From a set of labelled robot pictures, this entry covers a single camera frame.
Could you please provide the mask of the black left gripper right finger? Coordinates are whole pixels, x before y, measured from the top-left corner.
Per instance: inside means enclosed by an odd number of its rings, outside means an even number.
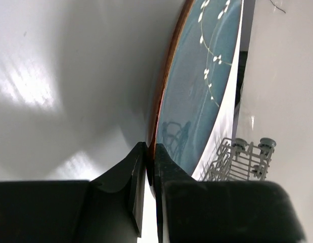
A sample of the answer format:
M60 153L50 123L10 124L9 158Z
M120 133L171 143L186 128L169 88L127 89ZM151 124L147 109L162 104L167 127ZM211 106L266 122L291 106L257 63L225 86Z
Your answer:
M159 242L306 242L289 195L273 182L196 181L157 144Z

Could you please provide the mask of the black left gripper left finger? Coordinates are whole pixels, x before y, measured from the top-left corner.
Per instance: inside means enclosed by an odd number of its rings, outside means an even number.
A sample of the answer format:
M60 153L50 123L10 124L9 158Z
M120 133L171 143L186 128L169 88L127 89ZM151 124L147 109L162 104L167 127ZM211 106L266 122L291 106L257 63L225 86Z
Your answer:
M146 144L92 181L0 182L0 242L136 242Z

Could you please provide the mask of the dark teal glazed plate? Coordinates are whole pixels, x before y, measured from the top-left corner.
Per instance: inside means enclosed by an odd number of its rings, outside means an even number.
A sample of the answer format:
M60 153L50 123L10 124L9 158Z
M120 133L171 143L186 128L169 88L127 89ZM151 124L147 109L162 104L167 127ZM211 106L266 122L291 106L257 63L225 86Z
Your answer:
M233 129L243 1L184 1L165 51L151 103L147 176L156 146L201 179Z

